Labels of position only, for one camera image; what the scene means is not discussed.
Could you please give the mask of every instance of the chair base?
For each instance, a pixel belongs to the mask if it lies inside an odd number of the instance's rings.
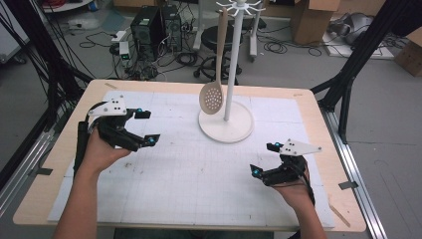
[[[211,79],[211,82],[214,82],[217,78],[216,77],[216,59],[217,57],[215,56],[206,58],[198,67],[198,69],[195,72],[193,72],[193,76],[195,78],[199,78],[199,76],[202,73],[205,77],[207,77],[208,79]],[[221,81],[229,80],[230,65],[226,65],[227,61],[230,62],[230,58],[223,57],[223,62],[221,64]],[[242,73],[242,69],[239,67],[239,65],[237,65],[236,75],[240,75],[241,73]],[[237,81],[236,77],[235,77],[235,85],[239,86],[239,82]]]

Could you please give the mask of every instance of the person's left hand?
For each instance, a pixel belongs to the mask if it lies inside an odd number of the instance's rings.
[[[130,151],[125,148],[113,148],[100,138],[99,130],[95,127],[88,140],[87,150],[80,170],[92,174],[100,174],[118,159],[128,156]]]

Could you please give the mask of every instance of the power strip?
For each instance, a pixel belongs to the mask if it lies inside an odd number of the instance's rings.
[[[118,43],[120,42],[127,34],[127,31],[118,31],[115,35],[117,37],[111,38],[112,43]]]

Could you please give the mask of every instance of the chair seat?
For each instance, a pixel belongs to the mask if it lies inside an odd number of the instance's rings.
[[[233,42],[233,26],[227,26],[227,33],[226,33],[226,42],[224,44],[224,52],[229,52],[232,50],[232,42]],[[217,35],[218,35],[218,26],[210,27],[204,30],[201,35],[201,42],[204,44],[205,47],[208,49],[213,50],[214,52],[217,51]]]

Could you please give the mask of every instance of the human hand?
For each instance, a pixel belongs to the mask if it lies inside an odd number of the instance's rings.
[[[99,130],[94,127],[88,140],[87,150],[79,171],[100,174],[118,159],[130,154],[125,148],[113,148],[100,138]]]
[[[305,177],[310,178],[308,165],[305,170]],[[313,205],[308,188],[303,179],[298,179],[293,182],[280,183],[273,186],[276,191],[282,194],[285,201],[294,209],[298,210],[304,208],[306,205]]]

